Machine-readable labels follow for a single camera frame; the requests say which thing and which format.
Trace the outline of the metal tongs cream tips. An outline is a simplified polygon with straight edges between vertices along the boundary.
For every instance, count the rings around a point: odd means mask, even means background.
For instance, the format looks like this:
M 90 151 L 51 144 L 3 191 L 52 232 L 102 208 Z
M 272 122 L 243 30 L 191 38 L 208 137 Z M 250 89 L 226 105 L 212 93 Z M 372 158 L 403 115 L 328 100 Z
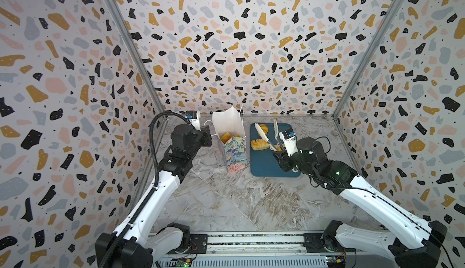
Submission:
M 278 127 L 278 121 L 275 119 L 273 121 L 274 123 L 274 132 L 275 132 L 275 139 L 276 139 L 276 142 L 279 144 L 279 146 L 282 148 L 282 151 L 286 151 L 285 147 L 284 147 L 284 143 L 283 141 L 280 139 L 280 136 L 279 136 L 279 127 Z M 275 145 L 273 145 L 270 141 L 270 139 L 267 137 L 267 135 L 264 134 L 264 132 L 261 130 L 260 126 L 258 123 L 255 123 L 254 124 L 255 128 L 256 128 L 256 131 L 257 133 L 259 134 L 259 136 L 261 137 L 261 139 L 267 141 L 270 145 L 270 149 L 272 150 L 272 154 L 273 152 L 277 152 L 277 149 L 275 147 Z

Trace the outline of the glossy orange oval bread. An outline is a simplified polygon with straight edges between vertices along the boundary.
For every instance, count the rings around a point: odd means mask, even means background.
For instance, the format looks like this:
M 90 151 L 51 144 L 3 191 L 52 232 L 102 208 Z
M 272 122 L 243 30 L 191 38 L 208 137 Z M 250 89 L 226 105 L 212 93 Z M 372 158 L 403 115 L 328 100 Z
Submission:
M 233 136 L 229 133 L 226 132 L 223 136 L 220 137 L 220 140 L 223 144 L 226 144 Z

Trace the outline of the floral paper bag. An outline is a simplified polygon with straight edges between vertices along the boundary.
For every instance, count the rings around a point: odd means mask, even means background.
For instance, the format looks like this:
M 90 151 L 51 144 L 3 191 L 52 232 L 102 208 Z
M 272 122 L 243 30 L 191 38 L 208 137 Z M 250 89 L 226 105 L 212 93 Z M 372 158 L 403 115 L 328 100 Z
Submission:
M 237 109 L 232 106 L 226 111 L 215 112 L 212 114 L 212 118 L 204 123 L 204 125 L 211 123 L 214 133 L 218 137 L 217 141 L 227 173 L 243 171 L 247 167 L 247 138 L 243 125 L 242 109 L 242 107 Z M 226 132 L 229 132 L 232 138 L 223 144 L 220 137 Z

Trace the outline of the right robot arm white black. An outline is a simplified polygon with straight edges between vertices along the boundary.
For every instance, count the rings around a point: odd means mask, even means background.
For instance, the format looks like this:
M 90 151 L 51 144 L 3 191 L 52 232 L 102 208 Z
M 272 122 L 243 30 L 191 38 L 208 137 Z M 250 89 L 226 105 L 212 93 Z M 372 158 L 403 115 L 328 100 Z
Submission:
M 383 230 L 368 230 L 333 220 L 322 235 L 326 249 L 341 246 L 362 250 L 389 259 L 400 268 L 434 268 L 440 262 L 448 231 L 444 224 L 419 218 L 376 190 L 351 166 L 328 159 L 317 139 L 292 138 L 285 145 L 270 148 L 283 171 L 298 170 L 384 226 Z

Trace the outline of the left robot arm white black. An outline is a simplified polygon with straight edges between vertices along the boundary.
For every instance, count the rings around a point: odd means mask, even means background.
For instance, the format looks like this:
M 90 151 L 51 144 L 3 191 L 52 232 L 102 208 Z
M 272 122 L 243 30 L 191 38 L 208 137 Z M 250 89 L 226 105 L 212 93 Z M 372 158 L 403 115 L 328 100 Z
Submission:
M 95 244 L 100 268 L 150 268 L 170 252 L 190 250 L 190 228 L 171 223 L 148 242 L 155 221 L 193 167 L 193 158 L 202 147 L 212 146 L 208 126 L 195 128 L 182 124 L 171 134 L 172 144 L 157 164 L 151 187 L 144 193 L 128 217 L 111 234 L 101 234 Z

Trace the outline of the twisted glazed pastry bread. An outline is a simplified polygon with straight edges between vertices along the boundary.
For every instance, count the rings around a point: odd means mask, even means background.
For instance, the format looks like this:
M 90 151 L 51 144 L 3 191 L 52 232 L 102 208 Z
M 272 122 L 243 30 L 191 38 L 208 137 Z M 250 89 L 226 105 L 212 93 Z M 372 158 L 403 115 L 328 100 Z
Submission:
M 256 139 L 251 141 L 251 148 L 255 151 L 269 149 L 270 145 L 267 141 L 263 139 Z

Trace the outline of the teal rectangular tray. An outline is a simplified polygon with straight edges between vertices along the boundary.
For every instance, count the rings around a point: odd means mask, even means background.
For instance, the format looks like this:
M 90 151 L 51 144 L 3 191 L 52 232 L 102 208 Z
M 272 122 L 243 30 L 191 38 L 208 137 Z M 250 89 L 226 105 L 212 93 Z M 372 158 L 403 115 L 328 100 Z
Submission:
M 274 132 L 274 123 L 259 123 L 264 124 L 268 127 L 269 131 L 267 137 L 270 139 L 273 145 L 279 146 L 275 139 Z M 288 123 L 278 123 L 279 132 L 283 132 L 289 128 L 291 125 Z M 261 139 L 259 134 L 256 131 L 254 123 L 249 126 L 249 139 L 252 140 Z M 255 177 L 282 177 L 282 178 L 296 178 L 301 175 L 300 171 L 288 171 L 284 172 L 280 168 L 278 162 L 273 157 L 272 150 L 270 148 L 265 150 L 252 150 L 250 151 L 250 164 L 251 164 L 251 173 Z

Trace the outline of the small striped bun top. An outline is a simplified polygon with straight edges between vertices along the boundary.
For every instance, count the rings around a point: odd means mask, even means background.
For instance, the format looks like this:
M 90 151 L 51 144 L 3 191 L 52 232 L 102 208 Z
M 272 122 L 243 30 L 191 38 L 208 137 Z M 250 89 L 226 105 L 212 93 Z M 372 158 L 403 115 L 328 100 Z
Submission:
M 261 130 L 264 132 L 264 134 L 267 135 L 268 132 L 269 132 L 268 126 L 265 125 L 265 124 L 260 124 L 259 126 L 260 126 Z

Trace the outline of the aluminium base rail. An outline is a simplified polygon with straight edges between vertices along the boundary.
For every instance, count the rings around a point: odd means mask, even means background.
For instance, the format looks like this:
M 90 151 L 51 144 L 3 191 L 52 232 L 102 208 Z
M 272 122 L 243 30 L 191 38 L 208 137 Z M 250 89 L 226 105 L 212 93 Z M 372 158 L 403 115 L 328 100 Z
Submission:
M 392 268 L 361 250 L 324 247 L 320 232 L 203 232 L 168 227 L 144 243 L 102 234 L 96 242 L 100 268 Z

